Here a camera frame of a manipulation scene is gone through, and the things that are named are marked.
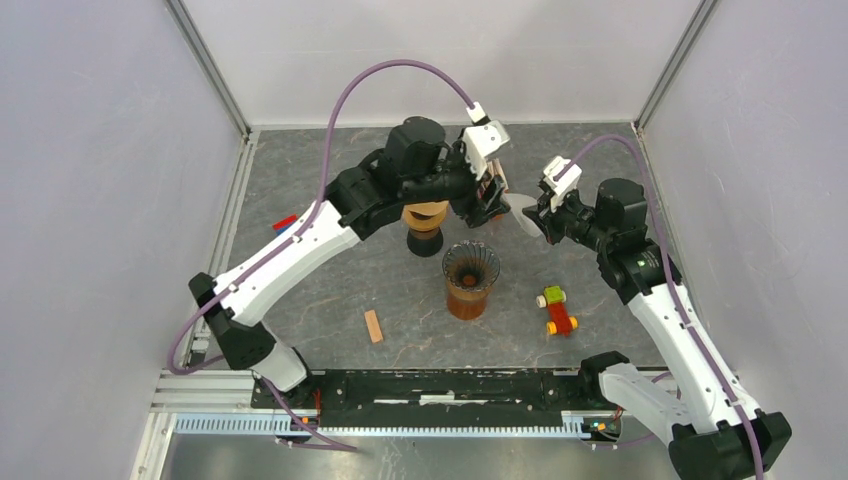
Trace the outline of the light wooden ring holder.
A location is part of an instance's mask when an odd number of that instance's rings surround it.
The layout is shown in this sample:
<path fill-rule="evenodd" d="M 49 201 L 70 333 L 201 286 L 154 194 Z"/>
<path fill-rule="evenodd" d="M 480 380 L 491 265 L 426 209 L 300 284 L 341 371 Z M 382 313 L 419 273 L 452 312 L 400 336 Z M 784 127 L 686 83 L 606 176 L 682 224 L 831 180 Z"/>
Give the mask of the light wooden ring holder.
<path fill-rule="evenodd" d="M 413 238 L 419 240 L 429 240 L 436 237 L 440 233 L 441 224 L 446 215 L 422 215 L 412 211 L 405 211 L 403 220 L 406 223 L 409 233 Z"/>

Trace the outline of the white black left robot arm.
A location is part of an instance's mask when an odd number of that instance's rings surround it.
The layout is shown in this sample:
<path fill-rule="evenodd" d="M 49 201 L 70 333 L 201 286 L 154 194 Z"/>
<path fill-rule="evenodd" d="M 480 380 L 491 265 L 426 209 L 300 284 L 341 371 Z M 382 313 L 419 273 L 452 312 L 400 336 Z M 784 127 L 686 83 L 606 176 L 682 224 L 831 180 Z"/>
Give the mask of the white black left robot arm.
<path fill-rule="evenodd" d="M 470 228 L 508 212 L 504 183 L 488 172 L 508 141 L 504 126 L 488 118 L 448 143 L 439 123 L 409 117 L 259 252 L 216 277 L 196 274 L 188 288 L 228 366 L 264 378 L 288 406 L 306 405 L 314 394 L 309 369 L 263 325 L 265 314 L 326 261 L 399 221 L 407 205 L 446 201 Z"/>

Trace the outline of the orange glass carafe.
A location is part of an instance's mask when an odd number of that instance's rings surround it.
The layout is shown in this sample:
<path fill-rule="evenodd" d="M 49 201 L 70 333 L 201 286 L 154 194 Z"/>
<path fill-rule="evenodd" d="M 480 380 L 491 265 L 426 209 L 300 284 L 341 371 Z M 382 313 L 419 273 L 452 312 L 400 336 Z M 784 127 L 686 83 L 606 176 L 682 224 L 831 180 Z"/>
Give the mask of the orange glass carafe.
<path fill-rule="evenodd" d="M 484 312 L 488 296 L 486 292 L 466 294 L 449 291 L 446 296 L 447 309 L 460 320 L 473 320 Z"/>

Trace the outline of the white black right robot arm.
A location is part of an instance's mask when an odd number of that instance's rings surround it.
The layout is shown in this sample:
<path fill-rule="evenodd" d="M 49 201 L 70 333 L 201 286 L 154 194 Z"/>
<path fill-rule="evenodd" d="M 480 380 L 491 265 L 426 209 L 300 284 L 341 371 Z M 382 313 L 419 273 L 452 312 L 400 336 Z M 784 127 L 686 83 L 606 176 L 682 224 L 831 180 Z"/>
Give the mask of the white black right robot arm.
<path fill-rule="evenodd" d="M 539 183 L 522 210 L 550 244 L 568 238 L 596 253 L 602 279 L 649 333 L 682 396 L 645 379 L 621 353 L 580 365 L 577 392 L 591 408 L 622 407 L 667 448 L 682 479 L 761 478 L 792 435 L 786 417 L 765 412 L 720 358 L 688 302 L 674 264 L 648 235 L 642 185 L 603 181 L 594 205 L 573 183 Z"/>

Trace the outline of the brown paper coffee filter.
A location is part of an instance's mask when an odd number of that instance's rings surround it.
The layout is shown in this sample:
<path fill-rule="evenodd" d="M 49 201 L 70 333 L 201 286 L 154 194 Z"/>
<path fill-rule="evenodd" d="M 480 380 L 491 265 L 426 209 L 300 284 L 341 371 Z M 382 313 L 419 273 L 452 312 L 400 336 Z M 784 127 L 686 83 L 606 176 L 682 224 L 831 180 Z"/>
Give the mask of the brown paper coffee filter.
<path fill-rule="evenodd" d="M 447 216 L 448 206 L 448 201 L 406 205 L 403 209 L 402 218 L 407 223 L 441 223 Z"/>

